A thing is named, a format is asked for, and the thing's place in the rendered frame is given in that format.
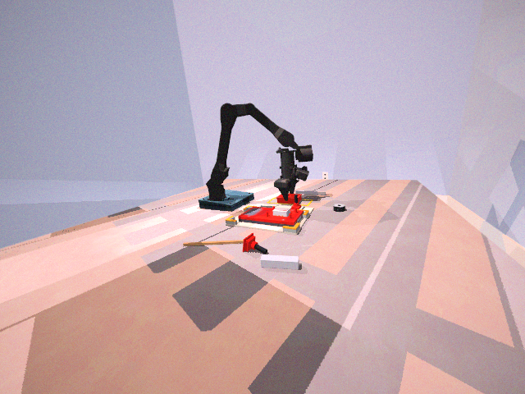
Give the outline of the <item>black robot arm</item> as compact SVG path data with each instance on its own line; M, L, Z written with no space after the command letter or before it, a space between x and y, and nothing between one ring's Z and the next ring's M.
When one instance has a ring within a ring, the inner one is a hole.
M294 141L294 136L285 129L279 127L260 110L258 110L252 103L246 104L230 104L224 103L220 109L221 117L221 135L217 152L217 161L212 170L211 179L206 183L208 187L209 198L208 200L221 201L226 197L223 181L229 176L229 167L226 166L227 154L231 139L231 130L235 124L237 117L252 116L265 128L267 128L276 139L284 147L291 147L296 150L279 149L276 153L281 153L281 164L294 163L294 152L295 159L301 162L312 162L313 150L312 145L308 144L305 146L298 146ZM309 171L308 168L303 166L297 167L297 164L293 168L292 179L299 178L302 181L306 181Z

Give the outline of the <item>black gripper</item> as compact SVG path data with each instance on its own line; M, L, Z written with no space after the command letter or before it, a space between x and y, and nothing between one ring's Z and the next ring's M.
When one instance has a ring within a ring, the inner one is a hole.
M294 163L281 164L280 179L274 181L274 187L278 188L285 201L288 201L289 192L290 194L294 193L295 186L300 180L299 178L298 180L291 178L294 166Z

